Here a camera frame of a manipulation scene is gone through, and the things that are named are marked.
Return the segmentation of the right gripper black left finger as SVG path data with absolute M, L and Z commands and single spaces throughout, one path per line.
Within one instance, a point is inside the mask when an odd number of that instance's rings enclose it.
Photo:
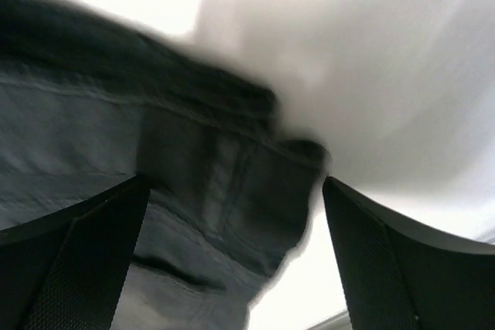
M 137 175 L 2 230 L 2 330 L 109 329 L 149 194 Z

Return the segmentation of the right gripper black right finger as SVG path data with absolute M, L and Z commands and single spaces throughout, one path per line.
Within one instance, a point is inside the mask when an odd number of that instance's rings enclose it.
M 326 218 L 354 329 L 494 328 L 494 247 L 384 207 L 333 177 Z

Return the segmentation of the black trousers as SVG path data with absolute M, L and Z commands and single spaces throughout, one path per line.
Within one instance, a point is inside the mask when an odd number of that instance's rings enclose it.
M 152 184 L 115 329 L 243 329 L 326 150 L 271 90 L 60 0 L 1 0 L 1 225 Z

